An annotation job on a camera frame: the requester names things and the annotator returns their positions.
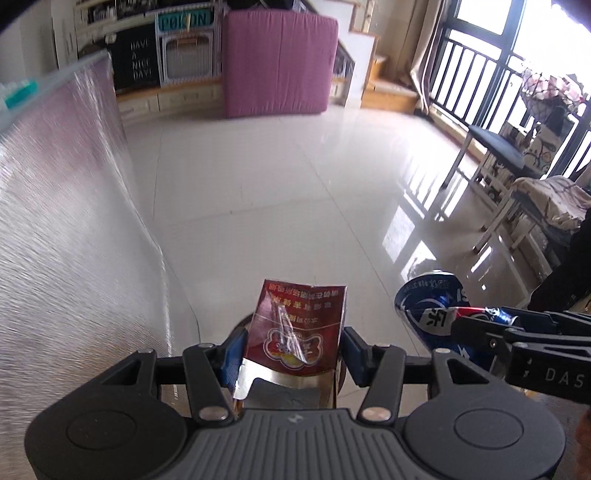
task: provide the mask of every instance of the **cabinet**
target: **cabinet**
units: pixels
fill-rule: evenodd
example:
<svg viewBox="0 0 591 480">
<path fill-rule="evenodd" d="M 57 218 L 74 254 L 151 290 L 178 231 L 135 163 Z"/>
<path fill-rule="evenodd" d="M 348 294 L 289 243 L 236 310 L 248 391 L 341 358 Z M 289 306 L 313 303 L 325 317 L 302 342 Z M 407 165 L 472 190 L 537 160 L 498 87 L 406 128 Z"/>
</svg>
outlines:
<svg viewBox="0 0 591 480">
<path fill-rule="evenodd" d="M 159 111 L 158 96 L 153 95 L 146 98 L 125 100 L 119 103 L 119 111 L 123 121 L 149 113 L 156 113 Z"/>
<path fill-rule="evenodd" d="M 176 92 L 163 92 L 158 94 L 160 111 L 169 109 L 181 109 L 188 106 L 207 105 L 221 98 L 220 85 L 206 85 L 191 87 Z"/>
</svg>

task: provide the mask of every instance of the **bubble wrap sheet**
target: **bubble wrap sheet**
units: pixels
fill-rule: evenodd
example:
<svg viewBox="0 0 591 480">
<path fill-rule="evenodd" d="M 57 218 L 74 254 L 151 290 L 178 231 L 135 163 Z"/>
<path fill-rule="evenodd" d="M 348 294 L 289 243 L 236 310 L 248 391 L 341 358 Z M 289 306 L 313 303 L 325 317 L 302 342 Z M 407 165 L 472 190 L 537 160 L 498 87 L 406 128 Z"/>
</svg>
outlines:
<svg viewBox="0 0 591 480">
<path fill-rule="evenodd" d="M 134 204 L 109 56 L 56 73 L 0 130 L 0 478 L 28 480 L 37 413 L 138 348 L 181 354 L 199 330 Z"/>
</svg>

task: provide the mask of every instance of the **pink mat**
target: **pink mat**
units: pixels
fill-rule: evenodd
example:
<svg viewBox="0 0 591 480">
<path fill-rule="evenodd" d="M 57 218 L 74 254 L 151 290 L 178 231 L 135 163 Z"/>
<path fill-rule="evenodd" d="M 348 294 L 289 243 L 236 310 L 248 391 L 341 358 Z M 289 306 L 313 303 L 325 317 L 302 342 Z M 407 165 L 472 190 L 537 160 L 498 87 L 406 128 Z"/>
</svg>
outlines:
<svg viewBox="0 0 591 480">
<path fill-rule="evenodd" d="M 328 108 L 339 41 L 335 19 L 282 10 L 233 11 L 222 31 L 227 117 Z"/>
</svg>

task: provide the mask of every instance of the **curtain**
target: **curtain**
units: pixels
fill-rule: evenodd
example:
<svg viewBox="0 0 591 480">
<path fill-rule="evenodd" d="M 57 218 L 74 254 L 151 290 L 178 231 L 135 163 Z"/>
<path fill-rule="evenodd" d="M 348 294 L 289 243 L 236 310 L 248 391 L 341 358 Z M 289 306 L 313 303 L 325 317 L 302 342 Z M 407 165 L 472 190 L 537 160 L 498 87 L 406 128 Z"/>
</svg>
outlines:
<svg viewBox="0 0 591 480">
<path fill-rule="evenodd" d="M 398 56 L 395 76 L 414 87 L 424 113 L 429 110 L 429 85 L 441 36 L 439 25 L 447 15 L 449 4 L 450 0 L 415 0 Z"/>
</svg>

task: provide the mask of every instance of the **teal object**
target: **teal object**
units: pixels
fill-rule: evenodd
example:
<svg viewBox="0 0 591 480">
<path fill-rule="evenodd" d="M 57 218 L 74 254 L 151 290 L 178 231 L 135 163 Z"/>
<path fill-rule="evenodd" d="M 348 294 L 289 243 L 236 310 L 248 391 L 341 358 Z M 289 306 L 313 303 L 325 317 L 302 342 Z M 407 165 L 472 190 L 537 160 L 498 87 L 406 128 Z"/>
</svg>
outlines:
<svg viewBox="0 0 591 480">
<path fill-rule="evenodd" d="M 6 103 L 6 106 L 8 109 L 15 108 L 18 105 L 20 105 L 21 103 L 23 103 L 25 100 L 27 100 L 31 95 L 34 95 L 35 93 L 37 93 L 37 90 L 38 90 L 37 82 L 35 82 L 33 80 L 28 85 L 25 85 L 24 87 L 19 88 L 12 95 L 9 95 L 8 97 L 6 97 L 4 99 L 4 103 Z"/>
<path fill-rule="evenodd" d="M 213 10 L 211 8 L 199 8 L 158 14 L 158 29 L 161 32 L 186 30 L 188 15 L 191 16 L 189 28 L 208 27 L 213 24 Z"/>
</svg>

